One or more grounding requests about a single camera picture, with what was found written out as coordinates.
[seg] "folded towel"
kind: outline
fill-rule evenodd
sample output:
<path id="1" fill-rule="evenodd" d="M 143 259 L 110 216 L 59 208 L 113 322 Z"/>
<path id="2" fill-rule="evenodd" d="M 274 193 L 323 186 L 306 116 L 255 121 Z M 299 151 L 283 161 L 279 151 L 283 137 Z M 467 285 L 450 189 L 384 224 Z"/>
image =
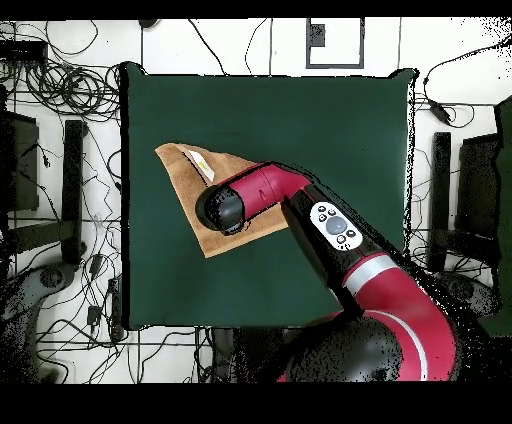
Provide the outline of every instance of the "folded towel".
<path id="1" fill-rule="evenodd" d="M 224 236 L 203 226 L 197 219 L 195 204 L 199 195 L 211 185 L 238 174 L 254 162 L 230 155 L 214 153 L 186 144 L 168 143 L 158 147 L 156 154 L 162 161 L 176 191 L 183 211 L 194 231 L 206 258 L 249 243 L 288 225 L 279 205 L 246 223 L 237 234 Z"/>

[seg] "green tablecloth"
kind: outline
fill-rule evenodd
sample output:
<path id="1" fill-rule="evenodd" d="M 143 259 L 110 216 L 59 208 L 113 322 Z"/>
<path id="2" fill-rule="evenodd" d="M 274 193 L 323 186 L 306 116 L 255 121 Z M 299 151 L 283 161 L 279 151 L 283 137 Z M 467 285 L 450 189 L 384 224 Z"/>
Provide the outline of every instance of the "green tablecloth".
<path id="1" fill-rule="evenodd" d="M 481 324 L 493 336 L 512 336 L 512 97 L 495 107 L 498 135 L 503 146 L 496 158 L 499 175 L 498 289 L 503 303 L 495 316 L 483 317 Z"/>
<path id="2" fill-rule="evenodd" d="M 415 76 L 143 75 L 128 64 L 129 326 L 303 325 L 336 310 L 288 230 L 205 259 L 154 150 L 173 141 L 298 164 L 401 248 Z"/>

